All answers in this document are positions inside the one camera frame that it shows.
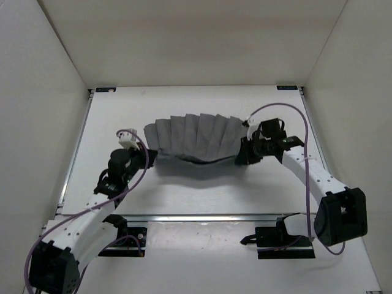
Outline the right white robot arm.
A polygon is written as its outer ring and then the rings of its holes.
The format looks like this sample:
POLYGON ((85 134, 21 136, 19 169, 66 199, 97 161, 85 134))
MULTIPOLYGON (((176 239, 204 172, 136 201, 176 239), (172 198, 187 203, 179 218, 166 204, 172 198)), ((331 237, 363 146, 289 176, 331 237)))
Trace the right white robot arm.
POLYGON ((305 143, 287 136, 278 118, 261 122, 241 139, 235 164, 252 165, 268 156, 290 170, 305 185, 306 198, 314 198, 318 205, 316 214, 306 211, 278 219, 274 237, 279 244, 286 246, 304 236, 333 246, 367 234, 364 192, 340 182, 312 159, 305 143))

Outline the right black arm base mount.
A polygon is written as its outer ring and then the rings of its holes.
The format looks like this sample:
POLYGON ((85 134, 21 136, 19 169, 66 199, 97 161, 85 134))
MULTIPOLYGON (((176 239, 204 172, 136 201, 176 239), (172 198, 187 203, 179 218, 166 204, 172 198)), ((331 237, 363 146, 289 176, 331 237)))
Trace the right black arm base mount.
POLYGON ((289 235, 285 218, 278 217, 273 227, 255 227, 255 233, 245 236, 240 243, 255 244, 259 260, 314 259, 314 248, 308 237, 289 235))

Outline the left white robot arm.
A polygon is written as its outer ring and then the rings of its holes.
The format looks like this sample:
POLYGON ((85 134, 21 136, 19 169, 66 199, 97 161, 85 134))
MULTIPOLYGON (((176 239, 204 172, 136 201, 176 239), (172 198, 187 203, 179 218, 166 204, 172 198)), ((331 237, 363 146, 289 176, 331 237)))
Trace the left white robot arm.
POLYGON ((49 228, 30 250, 24 268, 29 293, 76 293, 89 263, 129 239, 126 219, 114 211, 132 190, 130 180, 151 168, 156 156, 142 146, 110 154, 84 210, 49 228))

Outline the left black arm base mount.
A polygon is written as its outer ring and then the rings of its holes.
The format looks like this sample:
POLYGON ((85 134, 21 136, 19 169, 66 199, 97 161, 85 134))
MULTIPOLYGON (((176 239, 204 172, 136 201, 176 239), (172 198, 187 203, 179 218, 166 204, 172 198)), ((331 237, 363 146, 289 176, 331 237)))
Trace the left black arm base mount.
POLYGON ((131 225, 117 214, 111 214, 103 220, 111 224, 117 231, 116 239, 102 250, 99 257, 135 257, 145 256, 148 229, 146 226, 131 225))

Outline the grey pleated skirt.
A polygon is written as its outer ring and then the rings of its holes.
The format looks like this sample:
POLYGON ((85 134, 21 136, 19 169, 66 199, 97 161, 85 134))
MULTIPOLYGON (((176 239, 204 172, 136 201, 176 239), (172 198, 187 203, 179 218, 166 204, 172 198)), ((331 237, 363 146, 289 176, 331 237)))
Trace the grey pleated skirt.
POLYGON ((144 135, 158 164, 232 165, 247 127, 234 116, 186 114, 156 119, 144 135))

